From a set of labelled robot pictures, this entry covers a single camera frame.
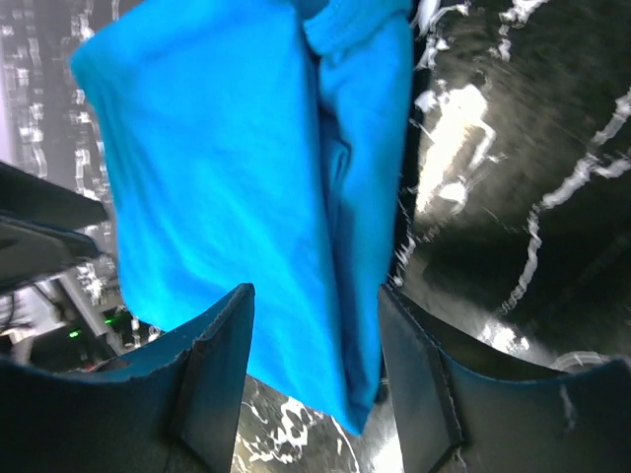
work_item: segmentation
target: blue towel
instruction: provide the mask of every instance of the blue towel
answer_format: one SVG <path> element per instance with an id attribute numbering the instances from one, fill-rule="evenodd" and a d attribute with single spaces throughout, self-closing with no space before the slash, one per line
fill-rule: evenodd
<path id="1" fill-rule="evenodd" d="M 380 378 L 410 5 L 321 3 L 147 0 L 71 67 L 104 137 L 129 308 L 171 330 L 253 282 L 249 374 L 359 434 Z"/>

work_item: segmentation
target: glossy surface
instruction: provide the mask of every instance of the glossy surface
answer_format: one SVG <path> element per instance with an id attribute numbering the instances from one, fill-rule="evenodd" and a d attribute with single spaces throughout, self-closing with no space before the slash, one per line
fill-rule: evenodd
<path id="1" fill-rule="evenodd" d="M 57 3 L 0 7 L 13 156 L 108 203 L 99 129 L 66 63 L 131 2 Z M 630 355 L 631 2 L 452 0 L 440 20 L 436 4 L 421 9 L 430 47 L 417 51 L 401 193 L 415 223 L 407 232 L 401 219 L 392 281 L 434 315 L 542 365 L 579 370 Z M 93 231 L 113 250 L 113 228 Z M 396 473 L 391 407 L 351 439 L 249 379 L 233 470 Z"/>

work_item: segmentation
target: towel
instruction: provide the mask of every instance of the towel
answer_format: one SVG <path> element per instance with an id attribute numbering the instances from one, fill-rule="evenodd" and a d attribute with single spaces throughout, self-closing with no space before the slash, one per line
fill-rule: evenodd
<path id="1" fill-rule="evenodd" d="M 130 310 L 172 330 L 254 283 L 248 373 L 357 435 L 380 379 L 410 5 L 316 3 L 147 0 L 71 68 L 104 138 Z"/>

